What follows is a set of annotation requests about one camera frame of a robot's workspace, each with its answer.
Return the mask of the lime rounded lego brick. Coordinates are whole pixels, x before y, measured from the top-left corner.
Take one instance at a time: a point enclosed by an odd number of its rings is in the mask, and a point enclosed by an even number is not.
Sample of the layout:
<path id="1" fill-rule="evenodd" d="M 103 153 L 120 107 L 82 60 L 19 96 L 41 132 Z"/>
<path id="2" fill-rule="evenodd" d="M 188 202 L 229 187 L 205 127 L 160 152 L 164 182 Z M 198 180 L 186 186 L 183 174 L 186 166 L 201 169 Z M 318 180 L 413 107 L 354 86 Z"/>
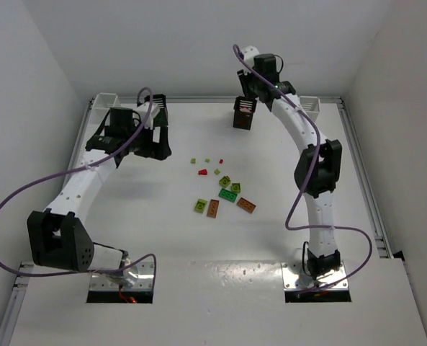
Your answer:
<path id="1" fill-rule="evenodd" d="M 204 213 L 206 206 L 207 206 L 207 201 L 200 198 L 196 201 L 196 204 L 194 206 L 194 211 L 197 213 Z"/>

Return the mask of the lime square lego brick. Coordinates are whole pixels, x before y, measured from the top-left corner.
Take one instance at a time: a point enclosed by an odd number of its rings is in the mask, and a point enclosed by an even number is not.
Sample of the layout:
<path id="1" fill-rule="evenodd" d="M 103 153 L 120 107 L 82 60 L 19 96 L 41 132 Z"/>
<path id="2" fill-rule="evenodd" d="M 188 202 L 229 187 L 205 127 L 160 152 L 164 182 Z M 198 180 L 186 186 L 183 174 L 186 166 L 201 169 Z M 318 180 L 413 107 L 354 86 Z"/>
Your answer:
<path id="1" fill-rule="evenodd" d="M 224 176 L 219 180 L 219 185 L 223 188 L 228 187 L 231 184 L 231 179 L 229 176 Z"/>

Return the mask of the tan thin lego plate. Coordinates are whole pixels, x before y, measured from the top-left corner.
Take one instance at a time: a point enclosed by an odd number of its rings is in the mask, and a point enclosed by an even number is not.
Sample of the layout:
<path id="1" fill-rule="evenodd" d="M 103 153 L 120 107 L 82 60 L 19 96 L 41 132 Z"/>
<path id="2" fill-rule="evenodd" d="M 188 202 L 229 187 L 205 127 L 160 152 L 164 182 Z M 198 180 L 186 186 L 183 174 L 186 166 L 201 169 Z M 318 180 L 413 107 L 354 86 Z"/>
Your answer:
<path id="1" fill-rule="evenodd" d="M 216 218 L 217 217 L 219 204 L 220 204 L 219 200 L 211 199 L 209 206 L 208 206 L 208 209 L 207 209 L 207 217 L 210 217 L 210 218 Z"/>

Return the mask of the green long lego brick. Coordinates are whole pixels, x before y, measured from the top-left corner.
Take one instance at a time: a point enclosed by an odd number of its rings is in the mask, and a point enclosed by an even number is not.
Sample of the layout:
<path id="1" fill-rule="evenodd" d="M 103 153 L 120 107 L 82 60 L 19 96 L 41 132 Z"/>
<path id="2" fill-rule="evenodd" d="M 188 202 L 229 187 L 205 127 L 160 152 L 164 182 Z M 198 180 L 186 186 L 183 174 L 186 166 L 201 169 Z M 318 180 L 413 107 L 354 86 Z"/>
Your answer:
<path id="1" fill-rule="evenodd" d="M 222 188 L 218 194 L 218 196 L 226 201 L 234 203 L 237 199 L 238 194 L 225 188 Z"/>

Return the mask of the lime lego brick mid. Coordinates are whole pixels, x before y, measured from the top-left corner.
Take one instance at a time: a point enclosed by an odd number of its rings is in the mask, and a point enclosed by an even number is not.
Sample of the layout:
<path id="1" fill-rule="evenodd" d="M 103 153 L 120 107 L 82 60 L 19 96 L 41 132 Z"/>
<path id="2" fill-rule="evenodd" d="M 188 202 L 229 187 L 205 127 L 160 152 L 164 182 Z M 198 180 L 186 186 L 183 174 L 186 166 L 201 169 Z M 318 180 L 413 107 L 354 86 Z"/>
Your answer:
<path id="1" fill-rule="evenodd" d="M 241 192 L 241 184 L 240 183 L 232 183 L 230 186 L 230 190 L 234 193 L 239 194 Z"/>

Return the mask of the brown long lego plate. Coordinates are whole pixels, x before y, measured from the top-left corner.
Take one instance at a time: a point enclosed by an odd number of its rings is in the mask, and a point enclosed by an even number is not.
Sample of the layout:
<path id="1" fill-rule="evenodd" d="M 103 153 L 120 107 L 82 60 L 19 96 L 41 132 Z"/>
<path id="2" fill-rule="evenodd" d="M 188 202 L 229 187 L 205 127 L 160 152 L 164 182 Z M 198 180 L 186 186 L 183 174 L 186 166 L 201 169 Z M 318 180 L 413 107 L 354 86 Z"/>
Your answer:
<path id="1" fill-rule="evenodd" d="M 240 198 L 236 205 L 248 213 L 252 213 L 256 209 L 256 205 L 245 198 Z"/>

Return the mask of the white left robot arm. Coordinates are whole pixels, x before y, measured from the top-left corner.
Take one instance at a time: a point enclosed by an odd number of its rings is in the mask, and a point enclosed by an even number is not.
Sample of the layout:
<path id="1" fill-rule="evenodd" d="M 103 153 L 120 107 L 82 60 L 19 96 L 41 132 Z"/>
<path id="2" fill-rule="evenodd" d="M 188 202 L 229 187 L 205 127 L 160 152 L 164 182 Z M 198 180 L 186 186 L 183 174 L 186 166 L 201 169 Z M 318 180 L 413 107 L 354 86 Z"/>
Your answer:
<path id="1" fill-rule="evenodd" d="M 43 211 L 33 211 L 27 219 L 36 265 L 120 274 L 127 252 L 92 241 L 84 224 L 102 185 L 129 154 L 159 161 L 171 155 L 166 107 L 144 103 L 135 110 L 109 108 L 86 142 L 79 172 Z"/>

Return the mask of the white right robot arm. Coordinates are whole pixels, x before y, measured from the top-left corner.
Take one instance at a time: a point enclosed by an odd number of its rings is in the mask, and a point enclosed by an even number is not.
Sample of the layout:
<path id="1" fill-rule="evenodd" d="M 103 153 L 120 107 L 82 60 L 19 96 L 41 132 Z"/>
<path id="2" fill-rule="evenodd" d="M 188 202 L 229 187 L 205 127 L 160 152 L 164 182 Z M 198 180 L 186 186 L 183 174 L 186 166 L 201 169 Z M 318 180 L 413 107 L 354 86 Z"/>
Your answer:
<path id="1" fill-rule="evenodd" d="M 305 199 L 310 232 L 302 270 L 317 279 L 341 265 L 334 239 L 332 202 L 340 176 L 342 145 L 318 130 L 315 117 L 307 113 L 295 88 L 279 78 L 274 54 L 260 54 L 253 47 L 236 49 L 235 54 L 244 66 L 238 72 L 244 95 L 267 106 L 300 153 L 294 179 L 298 198 Z"/>

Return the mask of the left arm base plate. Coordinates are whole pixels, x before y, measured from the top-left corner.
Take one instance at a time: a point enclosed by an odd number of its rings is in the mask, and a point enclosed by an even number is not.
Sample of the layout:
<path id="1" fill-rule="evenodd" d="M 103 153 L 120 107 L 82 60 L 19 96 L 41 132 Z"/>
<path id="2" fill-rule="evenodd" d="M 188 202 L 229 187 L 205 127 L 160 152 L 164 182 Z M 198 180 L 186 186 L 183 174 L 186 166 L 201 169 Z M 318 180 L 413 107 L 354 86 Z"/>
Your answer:
<path id="1" fill-rule="evenodd" d="M 89 290 L 97 292 L 149 292 L 153 289 L 156 266 L 153 262 L 139 262 L 130 269 L 114 274 L 91 275 Z"/>

